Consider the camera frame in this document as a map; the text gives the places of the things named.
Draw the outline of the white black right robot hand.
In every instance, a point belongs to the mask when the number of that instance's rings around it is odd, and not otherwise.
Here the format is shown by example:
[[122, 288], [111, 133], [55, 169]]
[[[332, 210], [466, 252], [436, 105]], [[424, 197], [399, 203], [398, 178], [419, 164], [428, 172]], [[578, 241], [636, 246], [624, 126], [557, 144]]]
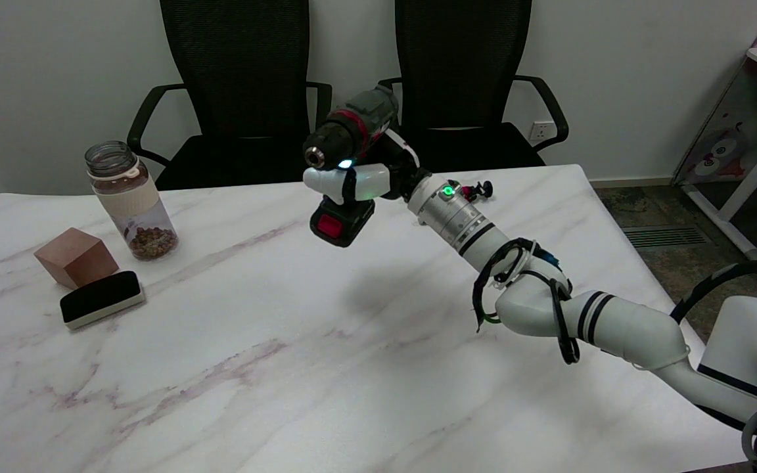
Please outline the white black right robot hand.
[[334, 170], [309, 168], [304, 171], [302, 182], [337, 206], [347, 206], [375, 198], [408, 200], [417, 183], [428, 174], [420, 166], [417, 153], [393, 129], [388, 129], [367, 150], [367, 161], [368, 164]]

